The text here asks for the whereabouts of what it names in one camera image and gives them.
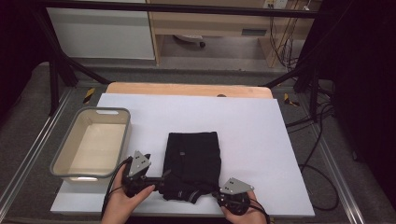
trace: white tabletop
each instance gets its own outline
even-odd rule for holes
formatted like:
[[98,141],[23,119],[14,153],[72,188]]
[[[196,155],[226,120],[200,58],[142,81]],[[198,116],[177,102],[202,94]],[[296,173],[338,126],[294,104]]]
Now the white tabletop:
[[[161,176],[169,133],[217,132],[221,156],[219,184],[235,177],[255,187],[273,217],[315,215],[292,150],[277,100],[205,96],[104,93],[98,106],[124,107],[131,113],[132,136],[125,156],[135,150],[151,154],[148,176]],[[66,182],[51,211],[99,213],[106,186]],[[134,211],[140,216],[222,216],[216,200],[197,204],[166,201],[152,193]]]

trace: cabinet door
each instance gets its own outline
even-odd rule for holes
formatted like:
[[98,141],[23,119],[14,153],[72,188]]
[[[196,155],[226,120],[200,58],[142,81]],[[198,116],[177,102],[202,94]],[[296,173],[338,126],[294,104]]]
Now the cabinet door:
[[154,59],[147,12],[69,8],[48,11],[61,47],[71,57]]

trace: black cloth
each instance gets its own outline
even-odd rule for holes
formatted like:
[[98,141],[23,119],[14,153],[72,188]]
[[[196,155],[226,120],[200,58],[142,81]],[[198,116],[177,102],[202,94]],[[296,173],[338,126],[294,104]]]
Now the black cloth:
[[163,172],[171,173],[160,193],[165,200],[196,203],[219,190],[220,169],[217,133],[169,133]]

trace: translucent plastic bin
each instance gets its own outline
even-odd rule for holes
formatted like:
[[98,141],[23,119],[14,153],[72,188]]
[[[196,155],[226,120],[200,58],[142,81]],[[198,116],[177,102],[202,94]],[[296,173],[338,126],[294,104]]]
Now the translucent plastic bin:
[[50,166],[71,183],[108,183],[131,136],[125,108],[85,107],[78,111]]

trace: human hand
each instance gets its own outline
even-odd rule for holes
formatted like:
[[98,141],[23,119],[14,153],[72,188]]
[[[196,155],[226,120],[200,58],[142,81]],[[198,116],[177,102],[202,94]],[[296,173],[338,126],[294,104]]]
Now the human hand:
[[[252,205],[261,207],[258,203],[256,203],[257,199],[253,191],[248,191],[247,195],[250,199],[254,200],[254,201],[252,200],[250,201]],[[234,215],[224,206],[221,207],[221,211],[224,213],[225,218],[231,221],[233,224],[269,224],[265,220],[265,216],[262,212],[251,207],[249,207],[247,212],[242,216]]]
[[134,197],[129,198],[126,196],[123,188],[121,187],[122,173],[124,169],[125,165],[122,165],[120,170],[117,172],[116,177],[114,178],[114,191],[110,194],[106,211],[102,218],[102,224],[125,223],[136,207],[142,203],[155,189],[154,185],[146,187]]

